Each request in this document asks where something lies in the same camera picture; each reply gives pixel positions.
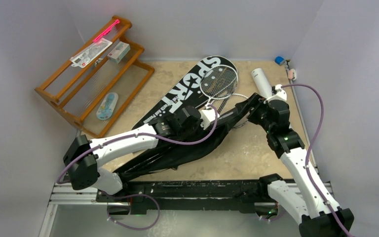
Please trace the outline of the white shuttlecock tube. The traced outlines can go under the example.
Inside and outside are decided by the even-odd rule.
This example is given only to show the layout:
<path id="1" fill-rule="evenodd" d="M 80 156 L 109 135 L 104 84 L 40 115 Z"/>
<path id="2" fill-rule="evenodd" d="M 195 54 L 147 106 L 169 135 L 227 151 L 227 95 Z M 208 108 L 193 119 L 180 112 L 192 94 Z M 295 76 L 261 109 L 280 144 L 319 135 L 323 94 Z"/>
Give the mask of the white shuttlecock tube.
<path id="1" fill-rule="evenodd" d="M 265 99 L 272 97 L 272 86 L 269 83 L 264 71 L 261 68 L 256 68 L 251 72 L 252 79 L 259 91 L 259 94 Z"/>

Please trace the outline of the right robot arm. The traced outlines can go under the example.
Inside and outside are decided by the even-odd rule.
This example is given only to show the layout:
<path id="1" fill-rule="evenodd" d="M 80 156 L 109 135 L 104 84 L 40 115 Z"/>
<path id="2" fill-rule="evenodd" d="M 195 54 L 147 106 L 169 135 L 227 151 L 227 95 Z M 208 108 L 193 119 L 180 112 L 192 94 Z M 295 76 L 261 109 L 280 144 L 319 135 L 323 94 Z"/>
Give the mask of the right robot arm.
<path id="1" fill-rule="evenodd" d="M 310 152 L 290 127 L 289 105 L 283 100 L 260 99 L 248 115 L 248 121 L 266 131 L 269 147 L 292 175 L 299 193 L 277 175 L 261 178 L 257 188 L 260 199 L 277 201 L 296 221 L 303 237 L 345 237 L 354 216 L 342 208 L 326 188 L 309 160 Z"/>

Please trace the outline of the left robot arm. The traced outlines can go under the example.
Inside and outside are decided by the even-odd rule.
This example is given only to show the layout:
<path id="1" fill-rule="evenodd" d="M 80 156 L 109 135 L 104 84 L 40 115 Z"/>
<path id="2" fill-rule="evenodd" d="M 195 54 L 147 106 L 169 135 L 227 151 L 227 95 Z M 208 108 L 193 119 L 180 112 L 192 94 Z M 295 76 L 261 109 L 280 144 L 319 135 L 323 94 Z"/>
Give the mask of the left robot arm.
<path id="1" fill-rule="evenodd" d="M 107 138 L 76 137 L 63 157 L 65 168 L 57 184 L 69 183 L 73 190 L 96 188 L 116 202 L 127 197 L 119 174 L 104 165 L 116 158 L 174 144 L 195 146 L 206 143 L 219 126 L 220 115 L 212 104 L 204 110 L 187 106 L 175 114 L 154 119 L 136 129 Z"/>

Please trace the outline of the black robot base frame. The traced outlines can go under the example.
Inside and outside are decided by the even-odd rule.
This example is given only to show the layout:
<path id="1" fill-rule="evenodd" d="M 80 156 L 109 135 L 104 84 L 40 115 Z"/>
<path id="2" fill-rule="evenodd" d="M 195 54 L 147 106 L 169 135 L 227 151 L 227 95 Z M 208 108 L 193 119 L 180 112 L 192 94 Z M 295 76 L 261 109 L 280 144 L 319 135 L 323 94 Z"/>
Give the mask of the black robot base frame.
<path id="1" fill-rule="evenodd" d="M 278 204 L 266 193 L 266 185 L 253 180 L 131 181 L 125 190 L 107 195 L 96 188 L 73 190 L 71 185 L 55 185 L 52 204 L 100 204 L 113 207 L 114 215 L 146 214 L 149 210 L 239 211 L 264 214 Z M 292 179 L 282 179 L 299 193 Z"/>

